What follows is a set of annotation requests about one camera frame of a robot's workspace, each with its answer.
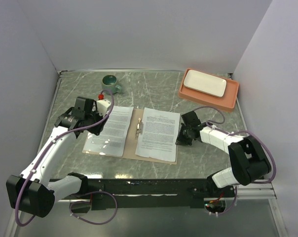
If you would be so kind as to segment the white printed paper sheets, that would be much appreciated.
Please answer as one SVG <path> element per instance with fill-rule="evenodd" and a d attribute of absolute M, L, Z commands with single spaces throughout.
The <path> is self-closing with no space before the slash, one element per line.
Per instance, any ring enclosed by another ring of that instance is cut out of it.
<path fill-rule="evenodd" d="M 176 138 L 180 114 L 145 108 L 135 154 L 166 163 L 176 163 Z"/>

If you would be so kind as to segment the single white printed sheet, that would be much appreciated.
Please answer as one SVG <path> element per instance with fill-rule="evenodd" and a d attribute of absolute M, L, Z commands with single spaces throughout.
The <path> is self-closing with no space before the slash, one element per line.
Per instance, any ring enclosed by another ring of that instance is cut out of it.
<path fill-rule="evenodd" d="M 82 152 L 122 157 L 133 108 L 114 106 L 100 135 L 88 133 Z"/>

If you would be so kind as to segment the beige cardboard folder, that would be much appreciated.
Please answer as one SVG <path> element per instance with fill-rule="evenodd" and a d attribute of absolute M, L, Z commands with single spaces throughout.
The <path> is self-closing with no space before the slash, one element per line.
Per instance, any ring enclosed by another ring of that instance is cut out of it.
<path fill-rule="evenodd" d="M 108 154 L 104 154 L 104 156 L 141 160 L 141 161 L 148 161 L 148 162 L 165 163 L 165 164 L 172 164 L 172 165 L 177 164 L 177 155 L 176 155 L 175 161 L 173 161 L 173 162 L 158 160 L 158 159 L 154 159 L 154 158 L 145 158 L 145 157 L 136 155 L 136 147 L 137 147 L 137 142 L 138 142 L 138 139 L 135 138 L 136 123 L 137 123 L 136 118 L 142 119 L 143 113 L 144 113 L 143 109 L 136 109 L 136 108 L 133 109 L 133 113 L 131 116 L 131 121 L 130 121 L 130 125 L 128 128 L 127 137 L 125 140 L 125 146 L 124 146 L 124 151 L 123 151 L 122 156 L 119 157 L 119 156 L 112 156 L 112 155 L 108 155 Z M 95 135 L 91 135 L 91 133 L 88 133 L 82 152 L 84 154 L 99 155 L 99 152 L 95 152 L 95 151 L 88 149 L 88 145 L 93 145 L 93 143 L 92 143 L 93 138 L 100 138 L 100 137 L 101 136 L 95 136 Z"/>

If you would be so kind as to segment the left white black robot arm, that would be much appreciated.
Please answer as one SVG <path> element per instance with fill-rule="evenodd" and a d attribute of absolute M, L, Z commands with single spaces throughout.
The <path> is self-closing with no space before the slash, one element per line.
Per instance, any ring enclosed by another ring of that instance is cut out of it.
<path fill-rule="evenodd" d="M 19 212 L 45 217 L 55 202 L 69 196 L 84 198 L 88 195 L 88 178 L 71 172 L 65 178 L 52 182 L 51 176 L 66 151 L 81 133 L 89 131 L 99 135 L 109 114 L 113 100 L 77 97 L 75 105 L 58 116 L 49 139 L 34 160 L 18 176 L 11 175 L 6 188 L 16 221 Z"/>

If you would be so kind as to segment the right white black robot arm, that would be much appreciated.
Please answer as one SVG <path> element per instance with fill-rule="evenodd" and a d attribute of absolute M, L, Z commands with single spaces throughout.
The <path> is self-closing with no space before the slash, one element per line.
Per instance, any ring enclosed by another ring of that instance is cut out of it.
<path fill-rule="evenodd" d="M 181 118 L 183 123 L 176 139 L 177 145 L 190 146 L 193 141 L 199 141 L 229 155 L 230 167 L 208 177 L 209 195 L 217 197 L 227 186 L 258 184 L 259 178 L 275 171 L 271 153 L 250 132 L 229 133 L 219 129 L 213 121 L 201 122 L 195 111 L 183 114 Z"/>

